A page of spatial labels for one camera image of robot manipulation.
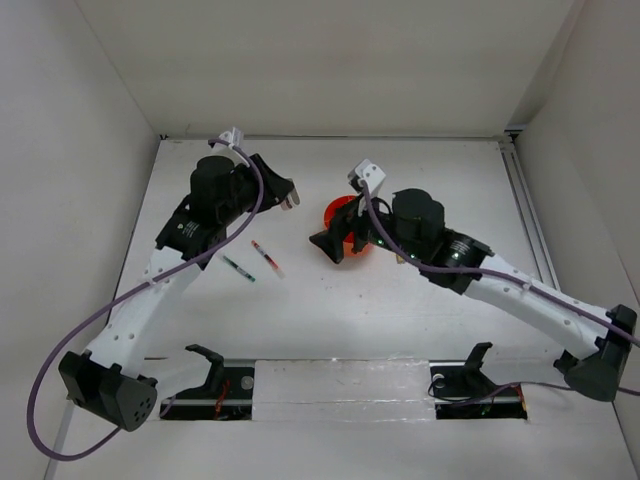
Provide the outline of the pink white eraser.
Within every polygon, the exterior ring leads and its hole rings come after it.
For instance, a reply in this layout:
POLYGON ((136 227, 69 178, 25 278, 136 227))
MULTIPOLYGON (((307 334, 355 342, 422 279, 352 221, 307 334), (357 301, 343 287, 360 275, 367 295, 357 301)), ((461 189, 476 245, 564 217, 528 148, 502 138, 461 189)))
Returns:
POLYGON ((292 210, 300 205, 300 197, 296 191, 290 192, 281 202, 280 207, 284 211, 292 210))

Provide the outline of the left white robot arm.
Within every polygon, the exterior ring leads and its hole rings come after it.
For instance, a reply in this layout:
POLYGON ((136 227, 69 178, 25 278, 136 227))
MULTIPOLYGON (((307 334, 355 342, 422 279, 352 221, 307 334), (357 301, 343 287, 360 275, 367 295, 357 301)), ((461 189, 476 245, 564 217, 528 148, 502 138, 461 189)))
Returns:
POLYGON ((68 352, 58 370, 72 402, 116 427, 132 432, 155 405, 183 392, 219 393, 223 357, 198 344, 178 356, 151 361, 154 333, 178 310, 186 288, 208 265, 203 253, 223 243, 241 215, 299 199, 292 180, 275 173, 257 154, 250 165, 226 156, 199 160, 184 197, 156 239, 144 273, 147 287, 126 300, 81 354, 68 352))

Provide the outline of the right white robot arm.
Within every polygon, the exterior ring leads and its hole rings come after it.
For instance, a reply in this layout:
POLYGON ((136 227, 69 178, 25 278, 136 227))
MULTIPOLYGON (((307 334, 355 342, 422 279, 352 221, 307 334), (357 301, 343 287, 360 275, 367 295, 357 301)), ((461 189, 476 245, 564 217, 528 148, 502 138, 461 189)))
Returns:
POLYGON ((354 251, 367 245, 389 250, 432 284, 544 333, 563 349, 553 365, 569 388, 596 401, 615 399, 631 348, 639 343, 633 309, 588 305, 520 272, 486 244, 448 228, 443 205, 420 189, 398 191, 390 203, 360 194, 309 240, 340 263, 347 237, 354 251))

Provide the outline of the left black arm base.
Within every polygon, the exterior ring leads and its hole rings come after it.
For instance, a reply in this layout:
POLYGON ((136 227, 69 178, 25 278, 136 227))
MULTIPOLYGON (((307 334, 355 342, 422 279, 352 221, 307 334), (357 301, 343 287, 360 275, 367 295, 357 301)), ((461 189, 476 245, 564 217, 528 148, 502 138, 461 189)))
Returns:
POLYGON ((255 360, 225 359, 201 346, 187 350, 210 363, 202 386, 180 391, 160 404, 159 418, 168 421, 249 421, 252 419, 255 360))

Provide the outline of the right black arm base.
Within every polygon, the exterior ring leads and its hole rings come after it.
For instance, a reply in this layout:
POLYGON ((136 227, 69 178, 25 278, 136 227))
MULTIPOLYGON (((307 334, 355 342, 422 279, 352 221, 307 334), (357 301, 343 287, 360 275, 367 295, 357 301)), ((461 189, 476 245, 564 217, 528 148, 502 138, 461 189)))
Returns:
POLYGON ((527 420, 519 386, 501 389, 482 372, 491 342, 476 344, 464 360, 438 360, 429 364, 427 393, 434 400, 437 420, 527 420))

